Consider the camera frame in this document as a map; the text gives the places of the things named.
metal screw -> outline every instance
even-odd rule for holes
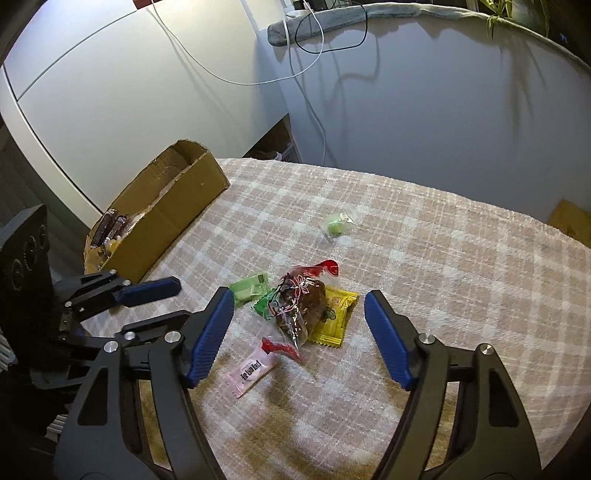
[[[425,345],[431,345],[435,343],[435,336],[431,335],[431,333],[419,333],[418,340]]]
[[[483,343],[478,349],[484,355],[492,355],[495,352],[495,348],[490,343]]]
[[[180,339],[181,333],[177,332],[176,330],[171,330],[166,335],[164,335],[164,341],[167,343],[178,342]]]
[[[103,350],[107,353],[112,353],[115,350],[117,350],[119,348],[119,344],[117,342],[115,342],[114,340],[111,340],[110,342],[106,342]]]

blue gripper pad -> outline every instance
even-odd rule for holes
[[[228,288],[220,288],[216,295],[213,296],[210,305],[223,290],[225,291],[221,299],[215,305],[201,335],[193,346],[191,368],[186,374],[186,379],[191,388],[196,387],[200,380],[209,375],[213,361],[216,359],[217,352],[234,316],[234,295]],[[205,312],[210,309],[210,305],[207,306]]]
[[[126,307],[136,307],[151,301],[174,297],[181,291],[181,282],[176,277],[166,277],[154,281],[145,281],[113,293],[115,301]]]
[[[390,377],[403,389],[413,390],[420,373],[414,344],[417,331],[408,318],[394,313],[379,290],[372,290],[365,296],[364,311],[365,321],[378,344]]]

plaid tablecloth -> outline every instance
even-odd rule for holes
[[[368,479],[408,398],[390,380],[363,318],[381,289],[419,331],[445,344],[496,347],[529,415],[545,465],[591,401],[591,252],[519,213],[371,174],[258,160],[220,160],[231,182],[156,263],[175,275],[173,299],[88,321],[95,335],[177,309],[204,308],[218,286],[258,271],[276,281],[296,264],[334,258],[361,294],[340,349],[309,345],[235,399],[222,374],[259,342],[261,322],[237,310],[213,369],[191,394],[230,480]],[[334,244],[319,220],[359,219]],[[430,465],[443,460],[453,419],[448,389]],[[156,435],[149,401],[147,426]],[[158,442],[154,453],[165,456]]]

black cable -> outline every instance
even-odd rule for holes
[[[331,6],[331,7],[330,7],[328,10],[332,10],[332,9],[335,7],[335,5],[336,5],[336,2],[337,2],[337,0],[335,0],[335,1],[333,2],[332,6]],[[359,47],[359,46],[360,46],[360,45],[361,45],[361,44],[362,44],[362,43],[365,41],[365,38],[368,36],[368,11],[365,9],[365,7],[364,7],[362,4],[360,4],[359,2],[356,2],[355,0],[351,0],[351,3],[352,3],[352,4],[355,4],[355,5],[359,5],[361,8],[363,8],[363,13],[365,13],[365,32],[364,32],[364,34],[363,34],[363,38],[361,39],[361,41],[360,41],[359,43],[357,43],[357,45],[351,45],[351,46],[349,46],[349,47],[341,47],[341,48],[330,48],[330,49],[328,49],[328,50],[323,50],[323,51],[322,51],[322,53],[328,53],[328,52],[330,52],[330,51],[348,50],[348,49],[350,49],[350,48]],[[300,43],[297,41],[297,33],[298,33],[298,32],[299,32],[299,30],[300,30],[300,26],[301,26],[302,22],[303,22],[304,20],[306,20],[306,19],[307,19],[307,18],[308,18],[310,15],[311,15],[311,13],[310,13],[310,14],[307,14],[307,15],[306,15],[304,18],[302,18],[302,19],[300,20],[300,23],[298,23],[298,26],[297,26],[297,28],[295,29],[295,34],[294,34],[294,41],[295,41],[295,44],[296,44],[296,45],[297,45],[297,46],[298,46],[298,47],[299,47],[301,50],[303,50],[303,51],[305,51],[305,52],[307,52],[307,53],[314,54],[314,55],[319,55],[319,54],[320,54],[320,52],[319,52],[319,51],[311,51],[311,50],[308,50],[308,49],[306,49],[306,48],[302,47],[302,46],[300,45]]]

yellow snack packet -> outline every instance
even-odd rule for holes
[[[358,293],[326,285],[327,307],[309,340],[321,345],[340,347],[345,336],[349,314],[358,298]]]

